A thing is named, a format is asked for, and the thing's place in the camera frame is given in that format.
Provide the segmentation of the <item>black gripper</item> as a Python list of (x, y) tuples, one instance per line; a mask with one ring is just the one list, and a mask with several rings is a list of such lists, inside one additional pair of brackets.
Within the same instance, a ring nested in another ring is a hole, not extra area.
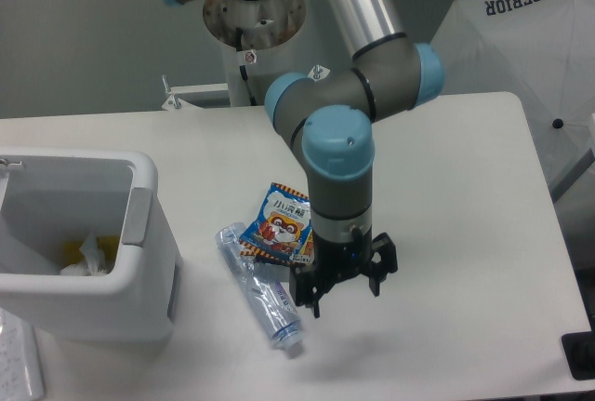
[(321, 316), (320, 299), (338, 283), (364, 275), (378, 297), (387, 276), (398, 271), (397, 248), (387, 233), (372, 238), (371, 230), (356, 228), (347, 242), (331, 242), (317, 233), (313, 240), (314, 265), (291, 269), (289, 290), (294, 304), (309, 308), (315, 318)]

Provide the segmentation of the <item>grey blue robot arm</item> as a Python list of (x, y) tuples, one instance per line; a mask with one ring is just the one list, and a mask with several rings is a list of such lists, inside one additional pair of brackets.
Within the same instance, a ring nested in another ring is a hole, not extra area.
[(301, 0), (203, 1), (205, 25), (232, 53), (228, 82), (244, 85), (245, 104), (265, 109), (307, 176), (314, 260), (290, 274), (294, 302), (317, 310), (358, 275), (378, 294), (398, 264), (389, 236), (372, 233), (372, 125), (440, 94), (438, 55), (408, 38), (391, 0), (329, 0), (352, 65), (315, 80), (278, 56), (301, 29)]

